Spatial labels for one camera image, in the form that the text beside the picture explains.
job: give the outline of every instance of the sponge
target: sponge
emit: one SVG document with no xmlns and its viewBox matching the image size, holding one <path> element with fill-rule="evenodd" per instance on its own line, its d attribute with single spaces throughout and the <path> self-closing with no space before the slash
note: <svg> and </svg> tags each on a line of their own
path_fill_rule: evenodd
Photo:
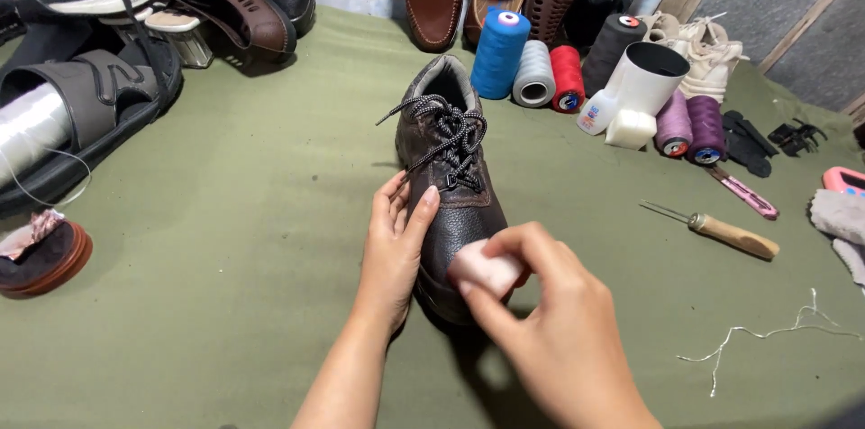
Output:
<svg viewBox="0 0 865 429">
<path fill-rule="evenodd" d="M 447 277 L 454 285 L 460 280 L 480 285 L 501 299 L 514 287 L 525 267 L 511 255 L 486 258 L 481 249 L 488 241 L 482 239 L 460 248 L 447 268 Z"/>
</svg>

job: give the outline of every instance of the fingernail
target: fingernail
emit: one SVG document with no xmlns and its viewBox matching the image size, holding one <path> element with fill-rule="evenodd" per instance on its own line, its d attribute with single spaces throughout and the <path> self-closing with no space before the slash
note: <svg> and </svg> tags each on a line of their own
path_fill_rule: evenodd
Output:
<svg viewBox="0 0 865 429">
<path fill-rule="evenodd" d="M 423 200 L 429 204 L 432 204 L 438 196 L 438 188 L 433 185 L 427 188 L 427 191 L 424 192 Z"/>
<path fill-rule="evenodd" d="M 474 288 L 474 284 L 469 282 L 468 280 L 460 280 L 459 282 L 457 282 L 457 289 L 460 289 L 460 294 L 462 294 L 463 297 L 468 296 L 469 292 Z"/>
</svg>

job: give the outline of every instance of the white thread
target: white thread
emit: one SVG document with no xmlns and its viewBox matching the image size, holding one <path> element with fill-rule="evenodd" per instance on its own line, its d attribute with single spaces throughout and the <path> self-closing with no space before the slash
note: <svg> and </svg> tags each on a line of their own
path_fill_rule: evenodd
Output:
<svg viewBox="0 0 865 429">
<path fill-rule="evenodd" d="M 832 321 L 831 319 L 829 319 L 829 317 L 826 314 L 824 314 L 823 312 L 821 312 L 820 310 L 818 310 L 816 308 L 816 289 L 812 288 L 811 289 L 811 305 L 810 306 L 802 306 L 801 308 L 799 308 L 799 313 L 796 314 L 796 323 L 793 324 L 793 326 L 791 328 L 775 329 L 774 331 L 770 331 L 764 335 L 758 335 L 757 333 L 754 333 L 753 331 L 751 331 L 748 328 L 744 328 L 742 326 L 736 326 L 736 327 L 730 328 L 730 331 L 727 332 L 727 339 L 725 339 L 724 342 L 720 344 L 718 349 L 716 349 L 714 352 L 712 352 L 711 355 L 704 356 L 704 357 L 698 358 L 698 359 L 676 355 L 676 358 L 678 358 L 679 360 L 693 361 L 695 363 L 699 363 L 701 361 L 706 361 L 715 355 L 718 355 L 718 359 L 715 361 L 715 369 L 712 370 L 712 391 L 708 394 L 709 397 L 715 397 L 715 390 L 718 387 L 717 373 L 718 373 L 718 367 L 720 365 L 720 354 L 724 350 L 724 346 L 726 346 L 727 343 L 730 341 L 730 336 L 733 334 L 734 331 L 745 331 L 749 335 L 752 335 L 752 336 L 755 336 L 755 337 L 758 337 L 758 338 L 764 340 L 765 338 L 768 338 L 771 335 L 774 335 L 776 333 L 783 333 L 785 331 L 795 331 L 796 329 L 819 329 L 820 331 L 823 331 L 824 333 L 829 333 L 830 335 L 855 336 L 855 337 L 859 338 L 859 341 L 862 341 L 862 335 L 860 335 L 859 333 L 854 333 L 854 332 L 850 332 L 850 331 L 835 331 L 834 329 L 828 329 L 824 326 L 818 326 L 816 324 L 800 325 L 799 323 L 802 323 L 802 320 L 805 319 L 805 317 L 802 316 L 803 310 L 810 310 L 811 311 L 810 315 L 819 315 L 820 317 L 822 317 L 826 321 L 830 322 L 836 328 L 841 327 L 840 324 L 836 323 L 835 321 Z"/>
<path fill-rule="evenodd" d="M 72 122 L 66 105 L 49 83 L 39 85 L 4 106 L 0 109 L 0 158 L 3 158 L 6 168 L 0 168 L 0 187 L 14 180 L 31 200 L 51 207 L 76 200 L 90 184 L 92 176 L 87 163 L 81 158 L 56 149 L 68 141 L 71 134 Z M 56 204 L 35 197 L 17 177 L 49 152 L 68 155 L 87 169 L 87 183 L 72 197 Z"/>
<path fill-rule="evenodd" d="M 539 108 L 555 95 L 553 65 L 549 49 L 540 40 L 529 40 L 523 47 L 520 67 L 514 78 L 514 101 L 520 106 Z"/>
</svg>

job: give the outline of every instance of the black thread spool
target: black thread spool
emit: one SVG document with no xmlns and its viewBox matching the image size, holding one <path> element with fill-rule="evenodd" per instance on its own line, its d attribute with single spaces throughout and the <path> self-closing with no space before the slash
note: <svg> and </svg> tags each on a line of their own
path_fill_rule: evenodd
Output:
<svg viewBox="0 0 865 429">
<path fill-rule="evenodd" d="M 643 40 L 648 31 L 649 27 L 643 21 L 630 15 L 613 14 L 604 20 L 604 26 L 583 63 L 586 97 L 604 89 L 613 69 L 622 59 L 624 49 Z"/>
</svg>

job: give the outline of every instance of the pink tool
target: pink tool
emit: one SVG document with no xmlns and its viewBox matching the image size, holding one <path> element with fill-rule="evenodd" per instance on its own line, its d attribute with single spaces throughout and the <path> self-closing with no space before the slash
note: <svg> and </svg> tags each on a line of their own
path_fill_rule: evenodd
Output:
<svg viewBox="0 0 865 429">
<path fill-rule="evenodd" d="M 778 219 L 780 213 L 775 209 L 775 206 L 769 204 L 769 201 L 761 198 L 757 192 L 751 191 L 748 186 L 742 184 L 735 177 L 732 177 L 724 169 L 721 169 L 718 166 L 713 166 L 706 168 L 706 172 L 717 179 L 718 182 L 724 185 L 724 187 L 733 191 L 733 194 L 739 196 L 742 201 L 750 205 L 754 211 L 760 213 L 763 218 Z"/>
</svg>

